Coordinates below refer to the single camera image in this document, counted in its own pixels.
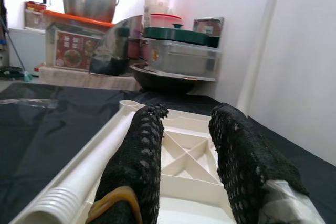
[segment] white plastic tray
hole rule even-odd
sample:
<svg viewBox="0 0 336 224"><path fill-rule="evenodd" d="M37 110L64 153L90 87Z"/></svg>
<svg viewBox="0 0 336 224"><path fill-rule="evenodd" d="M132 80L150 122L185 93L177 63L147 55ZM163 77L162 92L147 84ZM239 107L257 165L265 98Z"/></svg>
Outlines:
<svg viewBox="0 0 336 224"><path fill-rule="evenodd" d="M120 101L119 112L10 224L23 223L39 198L70 174L122 117L143 106L134 101ZM159 224L235 223L226 191L216 172L217 154L208 130L209 120L209 116L175 110L169 110L168 118L163 120ZM99 180L69 223L85 223L98 185Z"/></svg>

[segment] black plastic sheet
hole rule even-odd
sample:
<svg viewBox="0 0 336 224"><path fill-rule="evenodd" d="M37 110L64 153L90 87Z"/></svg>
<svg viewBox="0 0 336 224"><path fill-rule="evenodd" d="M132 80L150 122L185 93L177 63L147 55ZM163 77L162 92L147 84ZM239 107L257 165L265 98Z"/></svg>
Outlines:
<svg viewBox="0 0 336 224"><path fill-rule="evenodd" d="M0 223L9 223L118 111L120 100L162 103L169 109L210 115L209 97L16 83L0 100L48 99L57 106L0 105ZM336 168L254 122L300 170L326 223L336 223Z"/></svg>

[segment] corrugated white hose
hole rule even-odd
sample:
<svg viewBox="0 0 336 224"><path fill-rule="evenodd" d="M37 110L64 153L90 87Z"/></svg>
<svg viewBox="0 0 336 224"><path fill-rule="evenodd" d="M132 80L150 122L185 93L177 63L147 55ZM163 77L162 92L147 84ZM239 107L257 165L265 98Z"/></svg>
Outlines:
<svg viewBox="0 0 336 224"><path fill-rule="evenodd" d="M135 112L124 117L110 134L78 164L57 186L47 191L30 208L23 224L68 224L80 207L104 168L121 145Z"/></svg>
<svg viewBox="0 0 336 224"><path fill-rule="evenodd" d="M277 0L267 0L249 65L237 102L237 109L248 116L253 98L267 36ZM310 198L295 191L284 180L269 180L264 188L269 192L260 210L258 224L284 223L325 224Z"/></svg>

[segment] white plastic pipe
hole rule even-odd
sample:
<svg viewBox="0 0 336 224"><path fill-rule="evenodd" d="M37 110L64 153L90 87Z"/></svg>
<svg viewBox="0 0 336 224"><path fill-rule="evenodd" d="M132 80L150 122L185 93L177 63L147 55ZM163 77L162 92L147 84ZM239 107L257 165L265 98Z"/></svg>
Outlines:
<svg viewBox="0 0 336 224"><path fill-rule="evenodd" d="M264 54L268 31L273 18L276 3L277 0L267 0L264 16L260 24L260 29L251 51L243 87L238 98L237 109L242 111L246 116L250 110L250 105L253 98L259 68L263 58L262 56Z"/></svg>
<svg viewBox="0 0 336 224"><path fill-rule="evenodd" d="M23 224L68 224L79 211L104 168L121 145L135 112L124 117L111 133L57 186L45 193Z"/></svg>

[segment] pot lid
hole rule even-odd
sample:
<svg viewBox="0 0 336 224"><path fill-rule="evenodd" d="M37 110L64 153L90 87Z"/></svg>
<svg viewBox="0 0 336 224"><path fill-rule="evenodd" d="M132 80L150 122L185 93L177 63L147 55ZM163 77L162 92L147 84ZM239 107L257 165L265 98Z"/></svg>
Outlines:
<svg viewBox="0 0 336 224"><path fill-rule="evenodd" d="M196 45L207 45L209 36L196 31L165 27L146 27L143 37L158 40L173 40Z"/></svg>

